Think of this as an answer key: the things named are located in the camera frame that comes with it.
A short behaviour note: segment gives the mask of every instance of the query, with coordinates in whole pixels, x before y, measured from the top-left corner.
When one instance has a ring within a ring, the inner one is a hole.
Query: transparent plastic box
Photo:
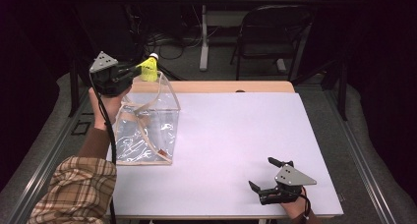
[[[114,125],[118,165],[170,165],[179,112],[174,90],[162,72],[155,82],[135,78]]]

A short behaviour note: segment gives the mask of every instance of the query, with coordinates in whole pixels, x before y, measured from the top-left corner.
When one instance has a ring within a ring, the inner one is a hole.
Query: yellow object
[[[146,82],[155,82],[157,80],[157,59],[157,54],[151,53],[146,61],[137,66],[142,69],[142,73],[139,75],[141,80]]]

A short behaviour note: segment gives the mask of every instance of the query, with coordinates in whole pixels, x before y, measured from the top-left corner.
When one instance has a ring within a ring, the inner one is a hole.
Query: person's arm
[[[122,98],[129,92],[129,88],[116,97],[102,96],[101,100],[105,106],[111,124],[116,120],[117,112],[121,106]],[[105,120],[98,107],[98,99],[92,88],[89,89],[89,101],[91,102],[92,112],[94,113],[94,127],[89,129],[89,133],[80,149],[79,157],[105,158],[110,145],[110,137],[107,133]]]
[[[114,123],[123,96],[101,97],[111,123]],[[47,194],[34,207],[28,223],[102,223],[116,183],[116,166],[105,160],[110,144],[105,120],[92,89],[89,99],[94,127],[77,156],[63,161],[56,169]]]
[[[306,219],[304,217],[304,210],[306,207],[306,200],[302,197],[298,197],[297,200],[294,202],[288,202],[288,203],[281,203],[281,206],[284,208],[285,212],[288,214],[288,217],[291,219],[291,224],[319,224],[322,223],[322,221],[317,218],[317,216],[314,214],[313,210],[310,211],[310,214],[308,216],[308,219],[306,222],[303,222],[303,219]]]

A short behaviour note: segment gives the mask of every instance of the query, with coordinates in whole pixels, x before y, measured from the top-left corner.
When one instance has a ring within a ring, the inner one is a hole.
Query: black cable
[[[161,57],[162,59],[166,59],[166,60],[175,60],[175,59],[180,58],[180,57],[184,54],[184,49],[185,49],[184,44],[183,44],[182,42],[179,42],[179,43],[174,42],[174,43],[170,43],[169,45],[170,45],[170,46],[177,46],[177,47],[179,47],[179,48],[180,48],[180,53],[179,53],[177,56],[170,57],[170,58],[168,58],[168,57],[166,57],[166,56],[163,56],[163,54],[162,54],[162,47],[163,47],[163,46],[166,46],[166,45],[168,45],[168,44],[161,44],[161,45],[159,45],[158,55],[159,55],[159,57]]]
[[[163,67],[161,64],[157,64],[157,68],[167,77],[177,80],[177,81],[185,81],[186,79],[172,73],[171,71],[167,70],[165,67]]]
[[[114,137],[114,132],[113,132],[113,128],[111,126],[111,121],[110,118],[108,117],[107,111],[105,109],[104,103],[101,100],[100,95],[98,94],[97,89],[94,86],[94,83],[92,82],[92,78],[91,78],[91,74],[89,74],[89,80],[92,86],[92,89],[94,91],[95,97],[97,97],[98,100],[98,108],[100,110],[101,116],[104,118],[105,121],[105,126],[107,128],[107,133],[110,137],[110,144],[111,144],[111,162],[116,165],[116,156],[117,156],[117,152],[116,152],[116,139]],[[114,211],[114,203],[113,203],[113,198],[110,201],[110,223],[111,224],[116,224],[116,214]]]
[[[162,49],[162,47],[163,47],[164,45],[166,45],[166,44],[157,44],[157,42],[158,42],[158,41],[163,40],[163,38],[165,38],[165,34],[164,34],[164,33],[152,34],[152,35],[150,36],[150,38],[151,38],[151,40],[149,40],[149,38],[148,38],[148,41],[147,41],[147,43],[146,43],[146,47],[147,47],[147,48],[152,47],[152,51],[150,51],[150,50],[149,50],[149,52],[154,52],[154,50],[156,49],[156,47],[159,47],[159,49],[158,49],[158,56],[159,56],[160,58],[162,58],[162,59],[167,59],[167,60],[174,60],[174,59],[178,59],[178,58],[179,58],[179,57],[181,57],[181,56],[183,55],[183,53],[184,53],[184,46],[183,46],[183,44],[182,44],[182,43],[179,43],[179,44],[180,44],[180,47],[181,47],[181,52],[180,52],[180,54],[179,54],[178,56],[171,57],[171,58],[165,57],[165,56],[163,56],[163,55],[162,55],[161,49]],[[169,37],[166,37],[166,40],[167,40],[167,41],[172,41],[172,40],[174,40],[174,39],[169,38]]]
[[[311,203],[310,200],[307,198],[307,191],[304,187],[302,187],[303,191],[304,191],[304,195],[300,194],[295,194],[286,190],[282,190],[283,193],[287,193],[293,196],[298,196],[303,198],[304,200],[306,200],[306,203],[304,204],[304,213],[303,213],[303,218],[301,219],[301,224],[306,224],[307,221],[309,220],[309,215],[311,212]]]
[[[153,43],[153,46],[152,46],[153,49],[152,50],[150,50],[149,37],[151,37],[151,41]],[[156,48],[156,38],[155,38],[155,36],[153,34],[150,34],[147,37],[147,43],[145,44],[144,49],[146,49],[148,51],[148,53],[151,53],[151,52],[153,52],[155,50],[155,48]]]

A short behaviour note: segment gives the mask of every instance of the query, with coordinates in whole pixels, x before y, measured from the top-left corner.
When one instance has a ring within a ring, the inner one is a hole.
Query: desk leg
[[[208,44],[208,20],[206,5],[203,5],[202,10],[202,22],[203,22],[203,45],[202,45],[202,57],[200,58],[200,71],[206,71],[208,69],[208,58],[209,58],[209,44]]]

